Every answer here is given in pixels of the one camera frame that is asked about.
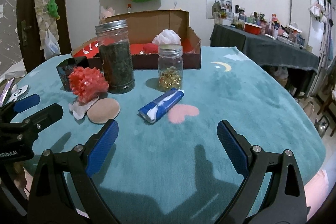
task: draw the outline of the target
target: purple phone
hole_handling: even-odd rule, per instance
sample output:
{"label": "purple phone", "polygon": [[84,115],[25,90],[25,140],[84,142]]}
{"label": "purple phone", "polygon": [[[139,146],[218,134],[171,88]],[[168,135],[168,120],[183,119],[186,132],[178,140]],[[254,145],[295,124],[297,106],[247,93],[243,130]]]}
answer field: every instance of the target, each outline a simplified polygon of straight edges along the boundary
{"label": "purple phone", "polygon": [[13,83],[14,83],[14,79],[11,79],[7,82],[7,84],[5,85],[5,88],[3,89],[3,92],[0,96],[0,107],[2,107],[5,102],[8,100],[8,96],[10,95],[10,90],[12,89]]}

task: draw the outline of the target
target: pink heart print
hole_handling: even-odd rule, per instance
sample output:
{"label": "pink heart print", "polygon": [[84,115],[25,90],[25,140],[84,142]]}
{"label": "pink heart print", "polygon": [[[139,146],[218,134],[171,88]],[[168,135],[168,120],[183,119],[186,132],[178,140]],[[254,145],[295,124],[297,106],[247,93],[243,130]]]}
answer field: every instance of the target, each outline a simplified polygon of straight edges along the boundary
{"label": "pink heart print", "polygon": [[197,116],[199,110],[191,105],[174,105],[168,112],[168,119],[172,123],[184,122],[185,116]]}

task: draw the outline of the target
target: blue gripper pad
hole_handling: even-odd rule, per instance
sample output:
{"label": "blue gripper pad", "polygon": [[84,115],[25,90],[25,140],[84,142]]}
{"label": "blue gripper pad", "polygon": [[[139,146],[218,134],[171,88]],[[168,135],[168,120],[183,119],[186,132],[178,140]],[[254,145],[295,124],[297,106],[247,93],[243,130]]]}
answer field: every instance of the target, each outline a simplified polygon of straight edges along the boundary
{"label": "blue gripper pad", "polygon": [[17,113],[21,113],[33,106],[38,105],[40,101],[40,96],[38,96],[37,94],[33,94],[15,102],[13,110]]}
{"label": "blue gripper pad", "polygon": [[217,126],[217,136],[236,169],[236,172],[243,175],[244,178],[247,177],[249,173],[247,156],[223,122],[220,122]]}
{"label": "blue gripper pad", "polygon": [[97,141],[95,147],[91,150],[87,157],[87,167],[85,170],[90,178],[92,178],[93,174],[99,172],[107,154],[118,137],[118,132],[118,123],[113,121]]}

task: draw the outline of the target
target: green plush toy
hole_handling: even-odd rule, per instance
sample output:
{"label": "green plush toy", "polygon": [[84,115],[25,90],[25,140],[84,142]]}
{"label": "green plush toy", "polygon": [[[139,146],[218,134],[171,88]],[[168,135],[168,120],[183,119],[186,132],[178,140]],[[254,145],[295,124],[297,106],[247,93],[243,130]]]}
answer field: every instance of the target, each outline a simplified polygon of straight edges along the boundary
{"label": "green plush toy", "polygon": [[59,20],[60,16],[58,15],[58,12],[57,12],[58,6],[55,0],[49,0],[47,9],[48,9],[50,16],[55,17],[56,20]]}

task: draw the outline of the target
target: brown wooden door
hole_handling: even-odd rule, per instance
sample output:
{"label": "brown wooden door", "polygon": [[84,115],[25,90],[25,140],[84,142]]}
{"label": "brown wooden door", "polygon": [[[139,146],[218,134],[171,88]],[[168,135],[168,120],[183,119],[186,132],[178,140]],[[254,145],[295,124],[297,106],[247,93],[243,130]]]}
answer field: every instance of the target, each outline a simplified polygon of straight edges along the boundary
{"label": "brown wooden door", "polygon": [[[65,0],[55,0],[58,6],[58,14],[60,19],[57,20],[57,28],[61,54],[71,52],[70,38],[68,32],[67,14]],[[17,31],[20,39],[20,49],[27,72],[32,71],[38,65],[42,64],[44,59],[44,51],[40,50],[41,40],[39,35],[39,27],[36,20],[34,10],[34,0],[17,0]],[[27,43],[23,44],[21,22],[26,21]]]}

